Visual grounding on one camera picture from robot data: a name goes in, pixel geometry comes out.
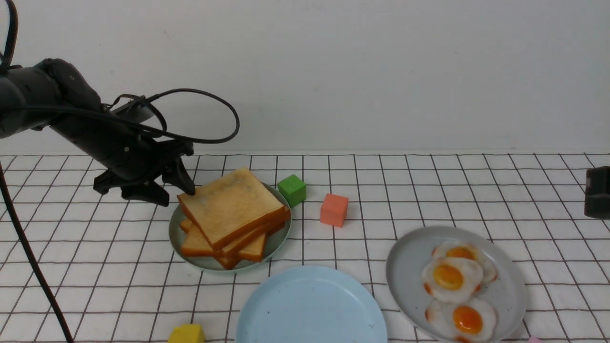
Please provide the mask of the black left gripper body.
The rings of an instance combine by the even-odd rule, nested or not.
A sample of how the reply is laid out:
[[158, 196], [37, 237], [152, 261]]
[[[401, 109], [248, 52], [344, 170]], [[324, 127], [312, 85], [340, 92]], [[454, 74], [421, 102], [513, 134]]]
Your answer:
[[194, 153], [193, 144], [176, 139], [155, 141], [139, 137], [109, 158], [107, 170], [94, 178], [93, 189], [105, 195], [111, 188], [155, 182], [164, 167], [182, 156]]

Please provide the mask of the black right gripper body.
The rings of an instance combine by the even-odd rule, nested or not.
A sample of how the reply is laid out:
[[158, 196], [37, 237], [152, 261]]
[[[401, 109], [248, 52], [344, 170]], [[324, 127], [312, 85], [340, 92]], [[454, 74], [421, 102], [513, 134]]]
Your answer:
[[610, 167], [596, 167], [586, 171], [584, 215], [610, 219]]

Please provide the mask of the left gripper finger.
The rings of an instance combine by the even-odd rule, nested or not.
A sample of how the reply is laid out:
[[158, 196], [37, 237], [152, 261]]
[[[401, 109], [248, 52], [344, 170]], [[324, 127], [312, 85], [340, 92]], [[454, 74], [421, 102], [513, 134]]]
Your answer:
[[175, 159], [164, 167], [162, 180], [181, 189], [187, 195], [195, 194], [195, 184], [181, 158]]
[[162, 207], [169, 205], [168, 192], [156, 182], [122, 186], [121, 191], [125, 200], [148, 202]]

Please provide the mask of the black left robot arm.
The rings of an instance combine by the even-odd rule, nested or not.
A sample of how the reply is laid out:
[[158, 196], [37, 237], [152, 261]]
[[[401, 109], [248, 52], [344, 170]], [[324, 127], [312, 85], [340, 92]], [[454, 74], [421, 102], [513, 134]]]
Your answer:
[[193, 145], [156, 141], [132, 121], [120, 123], [67, 61], [46, 59], [33, 67], [1, 68], [0, 104], [2, 138], [52, 128], [106, 168], [93, 183], [102, 195], [120, 188], [126, 200], [166, 207], [169, 194], [155, 182], [159, 177], [186, 194], [195, 193], [181, 159], [193, 154]]

